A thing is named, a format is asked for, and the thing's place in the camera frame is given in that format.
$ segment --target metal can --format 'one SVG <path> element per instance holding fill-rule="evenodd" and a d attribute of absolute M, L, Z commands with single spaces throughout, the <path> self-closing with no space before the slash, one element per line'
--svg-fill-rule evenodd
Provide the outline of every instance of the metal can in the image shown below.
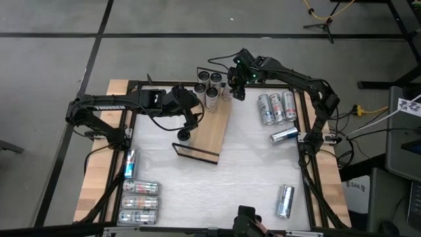
<path fill-rule="evenodd" d="M 225 84 L 224 89 L 222 90 L 222 94 L 221 97 L 223 100 L 225 101 L 229 101 L 232 99 L 232 95 L 234 93 L 231 93 L 230 91 L 232 90 L 231 86 L 228 85 L 228 83 Z"/>
<path fill-rule="evenodd" d="M 123 182 L 123 191 L 132 192 L 135 194 L 159 194 L 159 183 L 143 180 L 125 180 Z"/>
<path fill-rule="evenodd" d="M 156 224 L 158 211 L 155 210 L 121 210 L 118 222 L 122 224 Z"/>
<path fill-rule="evenodd" d="M 297 119 L 297 110 L 295 108 L 294 94 L 290 91 L 282 93 L 282 104 L 285 109 L 285 118 L 288 121 Z"/>
<path fill-rule="evenodd" d="M 121 199 L 121 208 L 157 210 L 159 208 L 159 197 L 126 195 Z"/>
<path fill-rule="evenodd" d="M 273 93 L 269 96 L 270 104 L 272 105 L 272 111 L 275 116 L 275 123 L 281 124 L 285 122 L 285 112 L 282 107 L 281 96 L 278 93 Z"/>
<path fill-rule="evenodd" d="M 259 109 L 262 117 L 263 124 L 271 125 L 275 123 L 275 116 L 272 112 L 272 106 L 270 106 L 269 95 L 259 95 Z"/>
<path fill-rule="evenodd" d="M 178 138 L 178 141 L 180 142 L 180 144 L 190 146 L 191 136 L 190 136 L 189 130 L 181 129 L 177 133 L 177 138 Z"/>
<path fill-rule="evenodd" d="M 201 71 L 197 75 L 197 81 L 199 83 L 202 83 L 206 86 L 206 89 L 209 88 L 209 72 L 207 71 Z"/>
<path fill-rule="evenodd" d="M 203 106 L 206 103 L 206 85 L 203 83 L 197 83 L 194 87 L 197 98 L 202 102 Z"/>
<path fill-rule="evenodd" d="M 294 197 L 294 187 L 283 185 L 281 188 L 283 190 L 278 208 L 276 210 L 276 214 L 281 218 L 289 219 L 289 216 L 291 214 L 292 199 Z"/>
<path fill-rule="evenodd" d="M 206 108 L 213 113 L 218 108 L 218 90 L 209 88 L 206 90 Z"/>
<path fill-rule="evenodd" d="M 126 166 L 124 167 L 124 178 L 135 178 L 136 176 L 136 150 L 127 151 Z"/>
<path fill-rule="evenodd" d="M 210 76 L 210 87 L 213 87 L 218 90 L 218 93 L 221 91 L 222 87 L 222 76 L 219 73 L 212 73 Z"/>
<path fill-rule="evenodd" d="M 269 140 L 270 143 L 276 145 L 287 140 L 288 138 L 296 138 L 297 136 L 298 129 L 296 127 L 292 127 L 270 135 Z"/>

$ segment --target wooden block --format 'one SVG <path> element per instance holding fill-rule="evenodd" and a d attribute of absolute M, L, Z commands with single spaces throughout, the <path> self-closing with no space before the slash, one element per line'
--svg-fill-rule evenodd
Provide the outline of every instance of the wooden block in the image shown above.
<path fill-rule="evenodd" d="M 193 113 L 200 113 L 202 108 L 199 105 L 192 108 L 192 111 Z M 205 116 L 199 126 L 191 131 L 190 147 L 202 151 L 179 147 L 178 155 L 217 164 L 230 111 L 231 101 L 224 101 L 219 97 L 216 112 L 211 113 L 205 109 Z"/>

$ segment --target tripod stand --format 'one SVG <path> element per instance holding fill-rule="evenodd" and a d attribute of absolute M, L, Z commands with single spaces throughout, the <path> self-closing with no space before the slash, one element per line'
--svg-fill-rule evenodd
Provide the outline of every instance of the tripod stand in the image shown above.
<path fill-rule="evenodd" d="M 330 33 L 329 25 L 333 21 L 331 16 L 336 12 L 336 9 L 337 9 L 337 7 L 339 6 L 340 3 L 341 3 L 340 1 L 338 1 L 336 3 L 336 6 L 335 6 L 334 10 L 330 13 L 329 18 L 324 23 L 306 25 L 306 26 L 303 26 L 303 28 L 304 29 L 309 29 L 309 28 L 313 28 L 313 27 L 320 28 L 328 34 L 329 42 L 334 43 L 334 39 L 333 39 L 333 37 Z M 314 12 L 314 9 L 309 9 L 309 14 L 312 14 L 313 12 Z"/>

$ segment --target white tabletop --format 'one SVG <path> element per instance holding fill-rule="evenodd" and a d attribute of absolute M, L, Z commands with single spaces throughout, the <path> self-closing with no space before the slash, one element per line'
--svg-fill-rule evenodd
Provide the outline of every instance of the white tabletop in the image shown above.
<path fill-rule="evenodd" d="M 169 90 L 170 87 L 159 87 Z M 142 89 L 157 89 L 144 86 Z M 310 230 L 298 166 L 297 141 L 272 146 L 270 134 L 290 128 L 292 122 L 265 126 L 257 97 L 282 89 L 247 88 L 245 101 L 232 100 L 232 109 L 217 165 L 176 155 L 177 132 L 166 132 L 148 117 L 138 115 L 132 148 L 139 150 L 137 179 L 161 183 L 161 207 L 155 226 L 232 228 L 239 205 L 256 208 L 272 230 Z M 166 128 L 180 127 L 184 117 L 157 118 Z M 295 187 L 291 217 L 275 215 L 280 186 Z"/>

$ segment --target yellow cable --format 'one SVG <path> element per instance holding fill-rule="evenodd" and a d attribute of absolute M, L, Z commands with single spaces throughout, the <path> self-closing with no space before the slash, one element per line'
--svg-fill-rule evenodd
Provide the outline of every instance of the yellow cable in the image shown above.
<path fill-rule="evenodd" d="M 379 112 L 382 112 L 383 110 L 388 109 L 388 108 L 389 108 L 389 107 L 383 107 L 383 108 L 378 109 L 378 110 L 376 110 L 376 111 L 362 111 L 362 113 L 369 113 L 369 114 L 372 114 L 372 113 L 379 113 Z"/>
<path fill-rule="evenodd" d="M 354 2 L 355 2 L 355 0 L 352 0 L 351 2 L 349 2 L 349 3 L 348 3 L 348 5 L 344 6 L 341 10 L 339 10 L 337 13 L 335 13 L 335 14 L 333 14 L 333 15 L 331 15 L 331 16 L 319 17 L 319 16 L 315 15 L 315 13 L 314 13 L 314 12 L 311 12 L 311 14 L 312 14 L 315 18 L 317 18 L 317 19 L 319 19 L 319 20 L 326 20 L 326 19 L 333 18 L 334 16 L 338 15 L 338 14 L 339 14 L 339 13 L 341 13 L 343 10 L 345 10 L 347 7 L 351 6 L 351 4 L 353 4 Z M 310 7 L 309 3 L 307 2 L 307 0 L 304 0 L 304 3 L 305 3 L 305 5 L 307 6 L 307 9 L 308 9 L 308 10 L 310 10 L 310 9 L 311 9 L 311 7 Z"/>

